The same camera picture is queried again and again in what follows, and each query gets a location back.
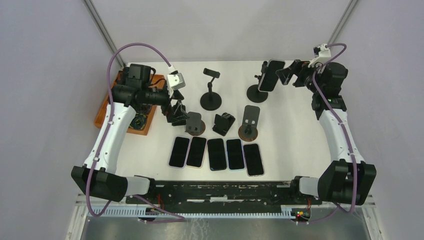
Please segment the lilac case smartphone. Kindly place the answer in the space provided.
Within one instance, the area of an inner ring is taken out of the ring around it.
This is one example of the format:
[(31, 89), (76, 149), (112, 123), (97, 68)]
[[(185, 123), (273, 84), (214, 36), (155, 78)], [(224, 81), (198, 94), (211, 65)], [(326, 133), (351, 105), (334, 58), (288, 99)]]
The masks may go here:
[(174, 139), (168, 165), (172, 168), (183, 168), (186, 163), (190, 139), (177, 136)]

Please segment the light blue case phone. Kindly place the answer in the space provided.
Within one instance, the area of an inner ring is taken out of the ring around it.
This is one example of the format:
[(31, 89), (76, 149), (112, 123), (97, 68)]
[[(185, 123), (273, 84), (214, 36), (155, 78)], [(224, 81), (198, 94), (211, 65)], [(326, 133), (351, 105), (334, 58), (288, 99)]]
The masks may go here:
[(226, 141), (228, 168), (232, 171), (245, 168), (243, 146), (240, 139), (228, 139)]

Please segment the cream case smartphone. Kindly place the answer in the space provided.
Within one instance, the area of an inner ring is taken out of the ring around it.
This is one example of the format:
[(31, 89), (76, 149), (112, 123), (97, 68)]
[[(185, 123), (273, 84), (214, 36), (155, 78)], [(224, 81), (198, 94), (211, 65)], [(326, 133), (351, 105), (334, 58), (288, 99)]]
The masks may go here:
[(206, 150), (207, 139), (194, 136), (191, 139), (186, 165), (189, 167), (200, 168), (203, 165), (203, 159)]

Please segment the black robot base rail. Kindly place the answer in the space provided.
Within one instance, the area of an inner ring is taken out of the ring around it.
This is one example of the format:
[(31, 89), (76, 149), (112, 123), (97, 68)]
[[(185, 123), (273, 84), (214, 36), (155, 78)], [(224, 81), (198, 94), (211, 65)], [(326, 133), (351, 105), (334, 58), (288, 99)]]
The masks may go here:
[(176, 214), (278, 213), (284, 206), (322, 204), (298, 193), (290, 181), (157, 180), (143, 198)]

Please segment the black round-base phone stand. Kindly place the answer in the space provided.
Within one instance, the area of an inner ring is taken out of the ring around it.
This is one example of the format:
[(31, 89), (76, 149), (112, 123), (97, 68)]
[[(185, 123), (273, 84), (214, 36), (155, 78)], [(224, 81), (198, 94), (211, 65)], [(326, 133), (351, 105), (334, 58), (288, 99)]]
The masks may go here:
[(215, 111), (222, 105), (221, 96), (213, 92), (213, 82), (215, 79), (220, 78), (220, 73), (208, 68), (204, 68), (203, 74), (212, 77), (212, 79), (207, 83), (208, 92), (203, 94), (200, 98), (200, 105), (204, 110)]

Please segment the black small phone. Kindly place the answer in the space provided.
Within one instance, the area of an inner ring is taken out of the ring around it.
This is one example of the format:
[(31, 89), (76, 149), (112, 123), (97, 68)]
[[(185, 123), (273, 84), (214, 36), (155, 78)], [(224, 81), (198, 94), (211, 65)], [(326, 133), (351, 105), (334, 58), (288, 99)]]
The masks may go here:
[(207, 151), (211, 171), (222, 171), (227, 168), (226, 150), (222, 138), (209, 139)]

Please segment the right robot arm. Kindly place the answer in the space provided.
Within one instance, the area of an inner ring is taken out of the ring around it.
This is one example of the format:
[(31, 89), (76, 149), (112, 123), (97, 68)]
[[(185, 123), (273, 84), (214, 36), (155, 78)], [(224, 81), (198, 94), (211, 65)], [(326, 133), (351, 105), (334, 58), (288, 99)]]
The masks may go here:
[(337, 62), (325, 67), (310, 67), (308, 61), (295, 60), (276, 75), (283, 85), (293, 76), (293, 86), (312, 92), (311, 107), (324, 130), (331, 163), (319, 177), (296, 176), (289, 189), (289, 199), (302, 204), (309, 196), (324, 202), (361, 206), (365, 203), (377, 175), (376, 167), (367, 164), (359, 153), (348, 125), (347, 107), (340, 95), (348, 69)]

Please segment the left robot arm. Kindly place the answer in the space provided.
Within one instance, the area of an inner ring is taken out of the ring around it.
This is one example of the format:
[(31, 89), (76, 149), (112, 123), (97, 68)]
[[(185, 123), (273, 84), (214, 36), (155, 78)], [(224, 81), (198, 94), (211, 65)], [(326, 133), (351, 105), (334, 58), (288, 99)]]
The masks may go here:
[(168, 67), (165, 83), (153, 83), (155, 69), (142, 64), (124, 67), (107, 96), (106, 113), (92, 151), (82, 166), (74, 166), (71, 177), (86, 197), (119, 202), (137, 195), (145, 204), (153, 203), (157, 190), (152, 179), (141, 176), (116, 175), (119, 153), (136, 113), (145, 105), (160, 106), (169, 123), (180, 124), (187, 119), (179, 90), (185, 87), (182, 74)]

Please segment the wood-base phone stand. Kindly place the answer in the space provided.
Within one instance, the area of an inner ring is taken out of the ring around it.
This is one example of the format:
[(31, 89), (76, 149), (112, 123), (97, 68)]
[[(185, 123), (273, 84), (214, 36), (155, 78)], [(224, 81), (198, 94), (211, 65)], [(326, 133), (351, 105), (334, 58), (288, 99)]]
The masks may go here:
[(188, 112), (185, 132), (192, 136), (200, 136), (204, 133), (206, 125), (202, 120), (202, 115), (198, 112)]

